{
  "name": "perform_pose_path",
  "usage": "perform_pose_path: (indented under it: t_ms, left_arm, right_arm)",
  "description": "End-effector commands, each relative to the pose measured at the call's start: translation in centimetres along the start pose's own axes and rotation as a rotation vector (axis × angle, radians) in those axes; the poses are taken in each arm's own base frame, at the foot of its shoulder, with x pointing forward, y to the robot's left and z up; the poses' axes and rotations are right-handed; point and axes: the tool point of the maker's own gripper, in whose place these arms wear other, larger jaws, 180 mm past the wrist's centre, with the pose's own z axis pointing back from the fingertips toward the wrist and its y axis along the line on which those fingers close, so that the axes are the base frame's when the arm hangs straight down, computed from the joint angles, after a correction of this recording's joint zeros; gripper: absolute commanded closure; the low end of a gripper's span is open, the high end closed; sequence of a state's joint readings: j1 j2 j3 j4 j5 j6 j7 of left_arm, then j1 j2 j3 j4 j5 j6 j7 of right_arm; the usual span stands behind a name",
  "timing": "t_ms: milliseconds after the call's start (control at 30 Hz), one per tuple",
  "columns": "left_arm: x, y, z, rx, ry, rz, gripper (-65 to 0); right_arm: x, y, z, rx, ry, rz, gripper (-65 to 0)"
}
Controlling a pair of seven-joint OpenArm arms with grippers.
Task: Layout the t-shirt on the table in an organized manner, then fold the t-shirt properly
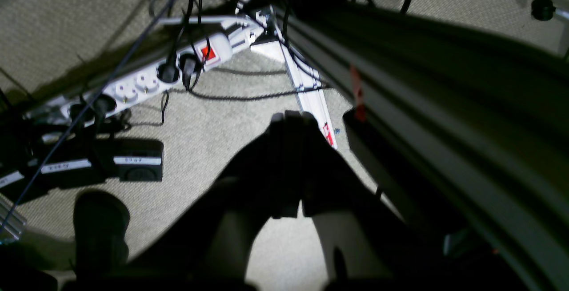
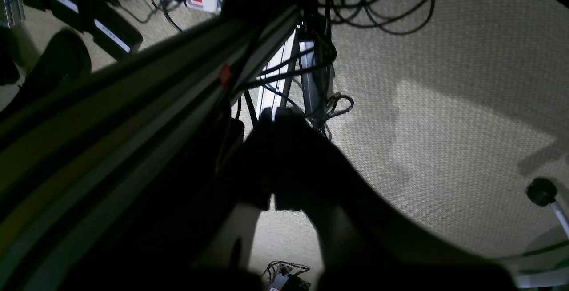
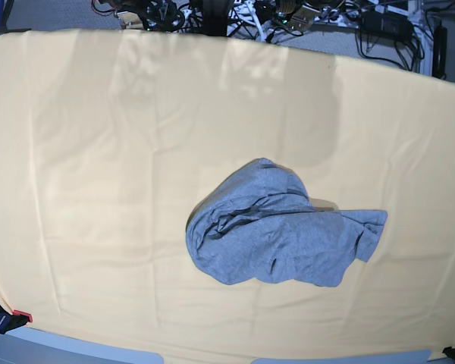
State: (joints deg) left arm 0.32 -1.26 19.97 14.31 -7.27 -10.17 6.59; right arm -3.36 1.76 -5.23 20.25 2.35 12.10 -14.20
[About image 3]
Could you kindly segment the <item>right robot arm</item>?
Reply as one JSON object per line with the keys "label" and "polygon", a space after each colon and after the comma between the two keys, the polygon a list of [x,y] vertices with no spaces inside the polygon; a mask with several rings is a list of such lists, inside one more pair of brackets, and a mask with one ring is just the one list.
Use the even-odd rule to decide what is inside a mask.
{"label": "right robot arm", "polygon": [[98,15],[116,18],[123,30],[173,33],[179,31],[186,20],[174,1],[91,1],[90,7]]}

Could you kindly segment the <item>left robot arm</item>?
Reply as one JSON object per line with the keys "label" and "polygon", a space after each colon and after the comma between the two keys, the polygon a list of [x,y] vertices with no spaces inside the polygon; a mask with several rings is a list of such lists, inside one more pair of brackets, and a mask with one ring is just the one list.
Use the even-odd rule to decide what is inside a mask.
{"label": "left robot arm", "polygon": [[304,33],[316,21],[337,22],[343,12],[358,8],[352,1],[276,1],[272,21],[290,32]]}

